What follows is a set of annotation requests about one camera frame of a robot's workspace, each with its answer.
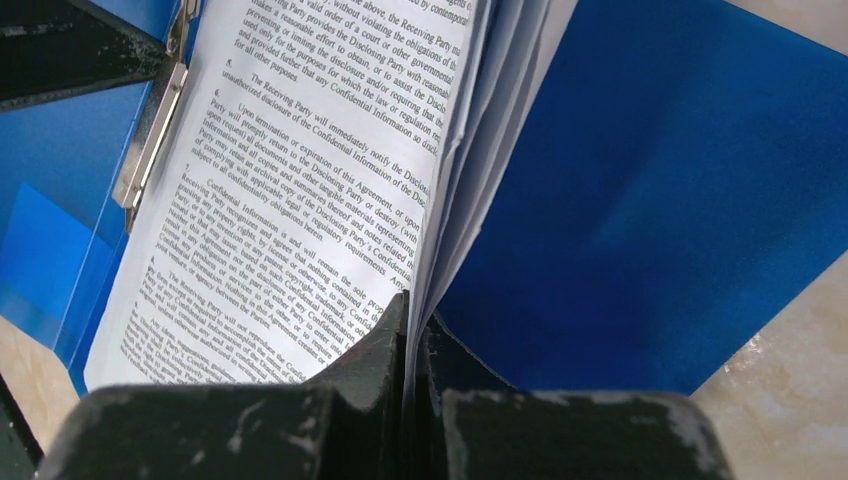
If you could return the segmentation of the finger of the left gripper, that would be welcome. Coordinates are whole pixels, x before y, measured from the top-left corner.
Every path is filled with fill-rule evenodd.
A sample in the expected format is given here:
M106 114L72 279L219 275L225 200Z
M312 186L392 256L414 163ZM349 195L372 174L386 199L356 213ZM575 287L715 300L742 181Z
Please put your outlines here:
M162 41L91 1L1 3L1 110L153 79Z

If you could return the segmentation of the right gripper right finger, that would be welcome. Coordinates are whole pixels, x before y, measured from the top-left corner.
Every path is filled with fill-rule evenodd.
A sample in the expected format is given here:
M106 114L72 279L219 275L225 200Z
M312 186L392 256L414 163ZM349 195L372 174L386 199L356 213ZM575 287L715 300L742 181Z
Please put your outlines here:
M420 340L420 381L420 394L434 411L441 410L447 390L516 389L459 340L438 312L427 321Z

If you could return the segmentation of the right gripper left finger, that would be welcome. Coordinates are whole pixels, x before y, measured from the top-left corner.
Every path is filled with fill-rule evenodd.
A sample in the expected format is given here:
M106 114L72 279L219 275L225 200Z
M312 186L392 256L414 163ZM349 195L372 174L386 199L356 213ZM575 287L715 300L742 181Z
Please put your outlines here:
M394 295L373 329L307 383L326 384L354 409L397 404L405 376L409 293Z

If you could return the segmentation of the white printed paper stack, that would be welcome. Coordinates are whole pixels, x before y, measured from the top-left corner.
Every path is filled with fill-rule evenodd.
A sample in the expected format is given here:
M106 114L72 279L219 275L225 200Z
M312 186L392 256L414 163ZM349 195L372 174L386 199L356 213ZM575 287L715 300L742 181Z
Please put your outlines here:
M392 297L422 328L482 228L572 1L207 1L81 370L300 383Z

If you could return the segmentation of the blue file folder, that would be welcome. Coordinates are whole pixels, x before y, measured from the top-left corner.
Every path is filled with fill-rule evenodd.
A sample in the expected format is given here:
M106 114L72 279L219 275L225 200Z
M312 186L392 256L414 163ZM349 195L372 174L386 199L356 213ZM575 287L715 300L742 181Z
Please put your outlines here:
M91 2L165 45L182 1ZM1 110L1 313L82 395L156 76ZM521 387L691 393L846 250L845 55L726 1L581 1L432 313Z

